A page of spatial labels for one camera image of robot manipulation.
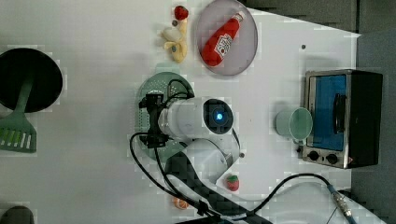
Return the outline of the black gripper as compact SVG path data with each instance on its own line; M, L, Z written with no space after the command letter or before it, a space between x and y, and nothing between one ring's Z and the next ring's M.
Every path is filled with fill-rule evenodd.
M162 111L165 109L163 95L160 93L148 93L138 104L148 112L148 132L142 142L148 148L164 147L169 136L160 129L158 123Z

